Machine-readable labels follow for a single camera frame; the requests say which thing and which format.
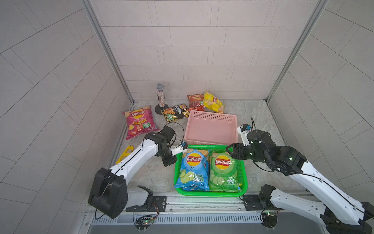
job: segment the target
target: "yellow chip bag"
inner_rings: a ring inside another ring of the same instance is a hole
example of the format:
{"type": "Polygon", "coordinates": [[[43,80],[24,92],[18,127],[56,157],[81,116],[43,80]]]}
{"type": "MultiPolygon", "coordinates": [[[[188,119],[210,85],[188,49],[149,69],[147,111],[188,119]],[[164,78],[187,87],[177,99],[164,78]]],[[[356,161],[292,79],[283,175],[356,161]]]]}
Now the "yellow chip bag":
{"type": "Polygon", "coordinates": [[[223,103],[208,91],[205,91],[204,94],[204,106],[210,110],[214,110],[217,113],[223,113],[223,110],[225,109],[223,103]]]}

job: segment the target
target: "gray tiled wall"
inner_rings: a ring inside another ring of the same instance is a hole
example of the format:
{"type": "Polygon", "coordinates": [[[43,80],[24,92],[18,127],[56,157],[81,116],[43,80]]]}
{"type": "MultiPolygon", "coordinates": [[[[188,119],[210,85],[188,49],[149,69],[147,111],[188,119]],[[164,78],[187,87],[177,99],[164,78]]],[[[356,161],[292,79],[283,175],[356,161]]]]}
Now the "gray tiled wall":
{"type": "Polygon", "coordinates": [[[371,203],[373,14],[371,0],[330,0],[270,101],[286,143],[349,195],[371,203]]]}
{"type": "Polygon", "coordinates": [[[316,3],[91,1],[136,100],[266,98],[316,3]]]}
{"type": "Polygon", "coordinates": [[[130,102],[80,0],[0,2],[1,233],[69,233],[130,102]]]}

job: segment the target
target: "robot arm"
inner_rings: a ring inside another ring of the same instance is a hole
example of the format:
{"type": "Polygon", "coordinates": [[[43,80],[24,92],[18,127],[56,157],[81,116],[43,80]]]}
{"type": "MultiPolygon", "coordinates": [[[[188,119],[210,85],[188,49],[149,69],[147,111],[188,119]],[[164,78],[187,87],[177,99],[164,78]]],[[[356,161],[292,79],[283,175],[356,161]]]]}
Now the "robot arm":
{"type": "Polygon", "coordinates": [[[253,130],[245,124],[237,129],[243,143],[226,148],[234,159],[251,159],[266,163],[272,171],[278,171],[296,180],[321,202],[316,203],[295,197],[265,185],[259,194],[263,204],[270,203],[277,208],[287,209],[314,220],[332,233],[371,233],[365,222],[374,214],[374,207],[368,202],[359,202],[336,187],[296,149],[290,146],[276,146],[267,132],[253,130]]]}
{"type": "Polygon", "coordinates": [[[127,182],[151,157],[159,156],[164,166],[169,166],[177,161],[177,154],[187,151],[185,142],[174,148],[169,146],[174,134],[175,131],[168,126],[159,133],[150,132],[121,162],[109,169],[101,168],[97,171],[88,203],[112,219],[127,207],[149,208],[153,192],[142,186],[128,189],[127,182]]]}

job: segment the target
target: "pink plastic basket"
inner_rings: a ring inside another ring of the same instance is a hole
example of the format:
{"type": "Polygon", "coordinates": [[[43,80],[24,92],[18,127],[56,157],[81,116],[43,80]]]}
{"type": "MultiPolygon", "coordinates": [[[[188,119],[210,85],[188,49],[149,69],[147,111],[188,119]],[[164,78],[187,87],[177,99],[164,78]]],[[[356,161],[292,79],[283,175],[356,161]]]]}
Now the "pink plastic basket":
{"type": "Polygon", "coordinates": [[[189,145],[230,145],[238,142],[236,115],[191,110],[185,141],[189,145]]]}

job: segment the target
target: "green plastic basket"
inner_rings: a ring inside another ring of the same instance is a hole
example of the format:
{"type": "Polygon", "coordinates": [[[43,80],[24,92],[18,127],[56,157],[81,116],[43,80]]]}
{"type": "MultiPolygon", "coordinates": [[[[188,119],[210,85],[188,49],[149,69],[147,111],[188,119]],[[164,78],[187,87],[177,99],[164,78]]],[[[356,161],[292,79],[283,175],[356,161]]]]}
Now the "green plastic basket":
{"type": "MultiPolygon", "coordinates": [[[[200,150],[209,150],[209,156],[212,155],[213,152],[215,153],[222,153],[226,152],[225,145],[189,145],[191,149],[200,149],[200,150]]],[[[182,162],[182,153],[177,154],[178,161],[175,163],[175,174],[174,174],[174,184],[177,183],[179,175],[181,173],[181,162],[182,162]]],[[[242,196],[248,189],[248,181],[247,175],[245,174],[244,162],[236,160],[237,163],[237,180],[238,183],[242,185],[240,188],[242,189],[241,192],[211,192],[211,191],[184,191],[182,188],[175,188],[178,193],[185,195],[185,196],[206,196],[206,197],[239,197],[242,196]]]]}

